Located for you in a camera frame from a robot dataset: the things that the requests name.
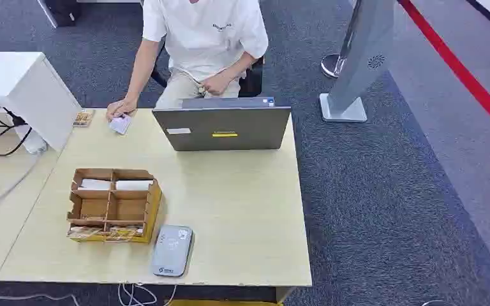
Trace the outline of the person's left hand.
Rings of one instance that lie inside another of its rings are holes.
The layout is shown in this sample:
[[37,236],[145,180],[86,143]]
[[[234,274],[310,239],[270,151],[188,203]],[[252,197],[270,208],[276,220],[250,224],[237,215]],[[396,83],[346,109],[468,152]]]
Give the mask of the person's left hand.
[[226,91],[233,79],[231,75],[221,72],[201,81],[201,85],[209,94],[220,96]]

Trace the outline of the person's right hand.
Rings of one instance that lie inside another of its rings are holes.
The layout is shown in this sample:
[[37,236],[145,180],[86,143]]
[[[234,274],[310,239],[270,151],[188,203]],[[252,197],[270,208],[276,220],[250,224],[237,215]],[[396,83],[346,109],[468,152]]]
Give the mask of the person's right hand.
[[124,98],[110,103],[106,111],[107,121],[111,122],[115,118],[134,112],[137,109],[137,103],[137,98]]

